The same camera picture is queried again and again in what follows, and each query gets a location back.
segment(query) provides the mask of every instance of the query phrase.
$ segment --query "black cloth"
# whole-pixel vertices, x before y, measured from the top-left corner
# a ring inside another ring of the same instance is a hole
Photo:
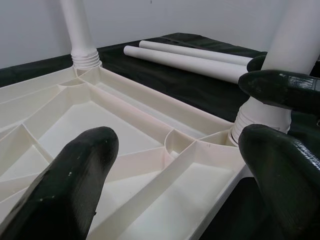
[[[266,54],[186,33],[174,33],[148,40],[251,58]],[[124,55],[124,46],[137,47],[138,43],[134,41],[99,48],[103,67],[205,112],[227,121],[235,121],[239,107],[249,98],[236,84]],[[52,73],[71,65],[70,55],[65,55],[4,68],[0,70],[0,87]],[[319,72],[320,67],[316,66],[313,74],[317,76]],[[300,139],[320,156],[320,149],[316,145],[320,130],[316,127],[316,120],[315,116],[292,112],[289,134]],[[266,209],[253,178],[245,178],[239,182],[201,237],[201,240],[208,239],[283,239],[277,224]]]

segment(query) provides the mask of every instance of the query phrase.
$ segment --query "white plastic tray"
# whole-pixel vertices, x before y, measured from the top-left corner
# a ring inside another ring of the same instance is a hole
[[[108,126],[119,154],[90,240],[198,239],[247,168],[231,122],[104,68],[0,88],[0,221],[83,131]]]

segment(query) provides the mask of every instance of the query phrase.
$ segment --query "white wall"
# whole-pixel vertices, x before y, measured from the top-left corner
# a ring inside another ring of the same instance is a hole
[[[175,32],[268,50],[289,0],[84,0],[97,47]],[[0,68],[70,53],[58,0],[0,1]]]

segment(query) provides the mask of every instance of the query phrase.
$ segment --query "black table surface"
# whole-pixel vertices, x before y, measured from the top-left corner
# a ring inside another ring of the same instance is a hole
[[[149,41],[228,53],[244,57],[265,55],[240,46],[220,42],[200,35],[174,33],[148,39]],[[124,46],[138,47],[139,41],[98,49],[102,66],[114,73],[169,95],[205,112],[234,122],[239,107],[248,100],[236,84],[211,77],[163,66],[124,55]],[[56,72],[72,66],[70,55],[55,57],[0,69],[0,87]],[[318,76],[320,67],[312,74]],[[320,156],[317,142],[320,130],[313,115],[292,112],[289,134],[303,141]],[[254,178],[244,178],[210,223],[201,240],[282,240],[276,222],[269,214]]]

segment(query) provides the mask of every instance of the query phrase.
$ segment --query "white cylinder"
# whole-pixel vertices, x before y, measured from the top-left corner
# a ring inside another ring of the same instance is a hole
[[[243,65],[144,49],[134,46],[126,46],[123,52],[127,56],[174,67],[196,74],[205,75],[212,78],[217,78],[234,84],[238,83],[239,77],[241,75],[248,72],[246,67]]]
[[[83,0],[60,0],[71,40],[71,56],[77,69],[89,69],[101,64],[89,31]]]
[[[230,64],[239,64],[243,66],[247,66],[247,64],[252,60],[250,57],[245,56],[237,56],[232,54],[226,54],[216,51],[208,51],[208,50],[202,50],[202,49],[196,49],[191,47],[185,47],[185,46],[176,46],[171,44],[164,44],[159,42],[152,42],[152,41],[140,41],[139,47],[143,49],[151,49],[151,50],[157,50],[172,54],[181,54],[185,56],[191,56],[196,58],[202,58],[202,59],[209,59],[209,60],[215,60]]]
[[[283,70],[310,74],[320,54],[320,1],[291,0],[279,25],[263,70]],[[287,133],[291,111],[263,104],[250,97],[239,109],[231,135],[238,143],[242,130],[250,124],[267,125]]]

